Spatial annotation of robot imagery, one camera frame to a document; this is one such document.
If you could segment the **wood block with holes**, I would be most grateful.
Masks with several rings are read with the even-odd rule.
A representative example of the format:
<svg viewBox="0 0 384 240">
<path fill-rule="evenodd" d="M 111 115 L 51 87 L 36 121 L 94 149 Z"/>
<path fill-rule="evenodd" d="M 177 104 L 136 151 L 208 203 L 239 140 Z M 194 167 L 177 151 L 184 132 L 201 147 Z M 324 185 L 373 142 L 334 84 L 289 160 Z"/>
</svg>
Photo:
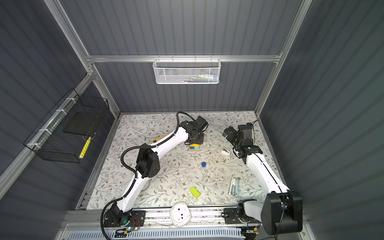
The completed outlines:
<svg viewBox="0 0 384 240">
<path fill-rule="evenodd" d="M 190 149 L 190 147 L 189 147 L 189 151 L 190 152 L 199 152 L 200 150 L 201 150 L 201 146 L 200 146 L 199 149 Z"/>
</svg>

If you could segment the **lime green block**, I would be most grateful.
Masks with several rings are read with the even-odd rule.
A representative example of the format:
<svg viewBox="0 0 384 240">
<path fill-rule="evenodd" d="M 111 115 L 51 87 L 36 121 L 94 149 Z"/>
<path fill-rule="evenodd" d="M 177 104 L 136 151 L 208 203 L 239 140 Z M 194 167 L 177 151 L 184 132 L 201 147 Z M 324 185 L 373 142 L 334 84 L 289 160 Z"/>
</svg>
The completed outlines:
<svg viewBox="0 0 384 240">
<path fill-rule="evenodd" d="M 190 193 L 196 198 L 198 199 L 201 195 L 201 193 L 195 188 L 195 187 L 191 187 L 189 189 Z"/>
</svg>

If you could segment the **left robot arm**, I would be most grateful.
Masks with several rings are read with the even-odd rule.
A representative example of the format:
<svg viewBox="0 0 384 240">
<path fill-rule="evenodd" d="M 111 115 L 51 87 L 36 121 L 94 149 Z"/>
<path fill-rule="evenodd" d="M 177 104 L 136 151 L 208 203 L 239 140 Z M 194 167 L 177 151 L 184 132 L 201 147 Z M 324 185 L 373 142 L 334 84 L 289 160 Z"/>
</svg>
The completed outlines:
<svg viewBox="0 0 384 240">
<path fill-rule="evenodd" d="M 125 214 L 133 209 L 134 202 L 144 185 L 149 179 L 159 173 L 161 169 L 160 159 L 170 150 L 181 143 L 200 145 L 204 142 L 204 132 L 209 126 L 208 122 L 201 116 L 198 116 L 196 119 L 192 118 L 191 121 L 181 122 L 179 119 L 180 114 L 191 118 L 191 116 L 185 112 L 177 112 L 177 127 L 169 135 L 150 145 L 142 144 L 123 151 L 120 157 L 121 164 L 130 170 L 134 174 L 134 177 L 123 195 L 111 201 L 113 205 L 111 209 L 113 211 Z M 125 155 L 132 150 L 139 150 L 134 168 L 125 163 Z"/>
</svg>

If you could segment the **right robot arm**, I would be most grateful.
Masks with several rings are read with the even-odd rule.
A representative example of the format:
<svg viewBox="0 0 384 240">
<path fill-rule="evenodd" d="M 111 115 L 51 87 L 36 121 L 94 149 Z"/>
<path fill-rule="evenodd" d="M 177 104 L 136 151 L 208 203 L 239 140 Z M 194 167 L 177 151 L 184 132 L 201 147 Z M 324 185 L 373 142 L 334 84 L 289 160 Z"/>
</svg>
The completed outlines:
<svg viewBox="0 0 384 240">
<path fill-rule="evenodd" d="M 255 220 L 264 227 L 266 233 L 277 237 L 281 234 L 299 233 L 303 230 L 303 199 L 297 191 L 291 191 L 274 173 L 267 163 L 263 151 L 254 145 L 251 123 L 239 125 L 237 129 L 228 127 L 223 136 L 232 144 L 233 153 L 257 177 L 266 193 L 264 203 L 254 200 L 241 200 L 232 221 L 250 222 Z"/>
</svg>

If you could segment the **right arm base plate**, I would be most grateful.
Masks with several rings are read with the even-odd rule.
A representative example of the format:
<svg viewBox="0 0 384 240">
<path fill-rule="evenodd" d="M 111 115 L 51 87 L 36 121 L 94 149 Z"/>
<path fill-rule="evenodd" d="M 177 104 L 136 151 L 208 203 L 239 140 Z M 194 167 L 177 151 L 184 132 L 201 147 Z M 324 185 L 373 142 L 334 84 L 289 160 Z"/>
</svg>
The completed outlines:
<svg viewBox="0 0 384 240">
<path fill-rule="evenodd" d="M 227 225 L 259 223 L 258 220 L 246 216 L 243 210 L 237 208 L 224 208 L 221 217 L 224 218 Z"/>
</svg>

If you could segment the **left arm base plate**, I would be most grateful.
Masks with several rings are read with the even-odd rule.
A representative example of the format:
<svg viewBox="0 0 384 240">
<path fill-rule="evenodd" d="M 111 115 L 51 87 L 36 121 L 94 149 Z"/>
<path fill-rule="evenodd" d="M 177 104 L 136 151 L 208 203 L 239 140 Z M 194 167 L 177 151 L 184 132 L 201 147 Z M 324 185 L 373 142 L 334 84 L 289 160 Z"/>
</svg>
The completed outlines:
<svg viewBox="0 0 384 240">
<path fill-rule="evenodd" d="M 146 219 L 146 211 L 130 211 L 124 214 L 108 210 L 104 215 L 103 226 L 106 228 L 142 227 Z"/>
</svg>

